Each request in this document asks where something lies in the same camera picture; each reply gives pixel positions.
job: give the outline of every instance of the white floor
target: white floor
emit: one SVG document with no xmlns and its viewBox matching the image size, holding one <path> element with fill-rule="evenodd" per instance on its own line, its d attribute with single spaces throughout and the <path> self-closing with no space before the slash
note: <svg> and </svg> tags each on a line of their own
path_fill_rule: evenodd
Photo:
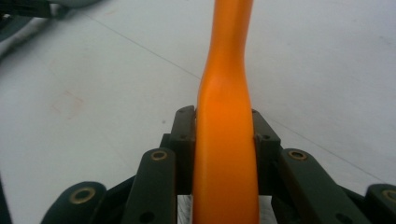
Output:
<svg viewBox="0 0 396 224">
<path fill-rule="evenodd" d="M 16 224 L 66 188 L 135 174 L 196 105 L 213 0 L 104 0 L 35 19 L 0 43 L 0 170 Z M 253 107 L 283 147 L 364 194 L 396 185 L 396 3 L 256 0 L 246 67 Z"/>
</svg>

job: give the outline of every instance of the orange handle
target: orange handle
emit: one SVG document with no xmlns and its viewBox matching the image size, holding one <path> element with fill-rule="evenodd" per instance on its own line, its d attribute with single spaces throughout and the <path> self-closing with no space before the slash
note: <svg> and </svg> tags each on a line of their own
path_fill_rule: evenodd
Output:
<svg viewBox="0 0 396 224">
<path fill-rule="evenodd" d="M 197 106 L 192 223 L 259 223 L 244 52 L 252 0 L 217 0 Z"/>
</svg>

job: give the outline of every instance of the screw hole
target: screw hole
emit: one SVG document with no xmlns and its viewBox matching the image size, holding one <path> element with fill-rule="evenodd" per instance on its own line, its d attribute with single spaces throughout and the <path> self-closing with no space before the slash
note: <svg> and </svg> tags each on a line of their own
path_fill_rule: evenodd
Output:
<svg viewBox="0 0 396 224">
<path fill-rule="evenodd" d="M 74 204 L 85 203 L 93 198 L 95 192 L 92 187 L 77 189 L 70 195 L 69 202 Z"/>
<path fill-rule="evenodd" d="M 338 221 L 340 221 L 343 224 L 352 224 L 353 223 L 352 219 L 350 219 L 350 217 L 347 217 L 344 214 L 337 213 L 335 215 L 335 217 L 338 219 Z"/>
<path fill-rule="evenodd" d="M 152 158 L 154 161 L 161 161 L 161 160 L 164 160 L 167 156 L 168 156 L 168 154 L 166 154 L 166 152 L 160 151 L 160 150 L 151 153 L 151 158 Z"/>
<path fill-rule="evenodd" d="M 139 221 L 140 223 L 150 223 L 154 220 L 155 216 L 152 212 L 145 212 L 140 215 Z"/>
<path fill-rule="evenodd" d="M 301 151 L 290 151 L 289 156 L 297 161 L 305 161 L 308 157 Z"/>
</svg>

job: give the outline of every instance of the white surface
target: white surface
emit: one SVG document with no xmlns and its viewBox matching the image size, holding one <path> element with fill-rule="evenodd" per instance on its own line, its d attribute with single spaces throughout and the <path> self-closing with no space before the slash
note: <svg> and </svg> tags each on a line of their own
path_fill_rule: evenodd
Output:
<svg viewBox="0 0 396 224">
<path fill-rule="evenodd" d="M 135 174 L 176 110 L 196 104 L 212 10 L 212 0 L 106 0 L 0 43 L 0 170 L 14 223 L 39 223 L 80 181 L 109 189 Z M 395 10 L 257 0 L 251 18 L 253 107 L 283 147 L 312 153 L 360 194 L 396 185 Z"/>
</svg>

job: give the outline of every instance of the black plastic part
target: black plastic part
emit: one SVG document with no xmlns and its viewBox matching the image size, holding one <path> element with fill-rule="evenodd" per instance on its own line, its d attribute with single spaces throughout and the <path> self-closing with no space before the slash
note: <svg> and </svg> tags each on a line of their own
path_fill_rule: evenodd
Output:
<svg viewBox="0 0 396 224">
<path fill-rule="evenodd" d="M 65 190 L 44 216 L 42 224 L 93 223 L 106 196 L 106 188 L 96 182 L 82 182 Z"/>
<path fill-rule="evenodd" d="M 0 14 L 49 18 L 50 3 L 47 0 L 0 0 Z"/>
<path fill-rule="evenodd" d="M 272 197 L 271 205 L 276 216 L 277 224 L 300 224 L 301 218 L 294 204 L 278 198 Z"/>
<path fill-rule="evenodd" d="M 120 223 L 133 183 L 134 176 L 108 190 L 93 223 Z"/>
<path fill-rule="evenodd" d="M 277 162 L 279 153 L 282 150 L 280 138 L 258 111 L 252 110 L 252 116 L 256 144 L 259 194 L 272 195 L 273 183 L 275 182 L 277 171 L 273 169 L 271 163 Z"/>
<path fill-rule="evenodd" d="M 140 162 L 121 224 L 177 223 L 176 157 L 167 148 L 146 152 Z"/>
<path fill-rule="evenodd" d="M 346 194 L 346 196 L 364 213 L 367 214 L 367 209 L 364 205 L 364 197 L 359 195 L 356 192 L 353 192 L 350 189 L 346 189 L 344 187 L 340 188 L 344 191 L 344 193 Z"/>
<path fill-rule="evenodd" d="M 10 224 L 11 222 L 11 215 L 8 211 L 6 196 L 3 192 L 3 185 L 1 183 L 0 178 L 0 223 L 2 224 Z"/>
<path fill-rule="evenodd" d="M 161 140 L 160 147 L 166 147 L 170 149 L 169 142 L 171 140 L 171 134 L 165 133 L 163 139 Z"/>
<path fill-rule="evenodd" d="M 169 148 L 177 157 L 177 194 L 191 194 L 195 151 L 195 109 L 189 105 L 176 112 Z"/>
<path fill-rule="evenodd" d="M 396 186 L 372 185 L 367 189 L 364 205 L 374 223 L 396 223 Z"/>
<path fill-rule="evenodd" d="M 17 33 L 31 19 L 32 17 L 12 15 L 0 20 L 0 42 Z"/>
<path fill-rule="evenodd" d="M 370 223 L 307 152 L 283 150 L 279 158 L 279 174 L 303 223 Z"/>
</svg>

